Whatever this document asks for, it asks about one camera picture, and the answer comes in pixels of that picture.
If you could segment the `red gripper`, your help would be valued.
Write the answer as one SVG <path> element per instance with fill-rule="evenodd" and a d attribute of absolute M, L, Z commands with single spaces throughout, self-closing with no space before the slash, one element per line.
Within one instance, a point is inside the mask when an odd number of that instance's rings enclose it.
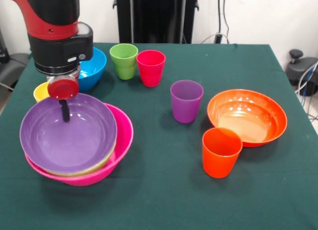
<path fill-rule="evenodd" d="M 74 77 L 56 77 L 48 82 L 48 94 L 59 100 L 65 123 L 70 121 L 70 110 L 66 99 L 74 98 L 79 92 L 79 84 Z"/>

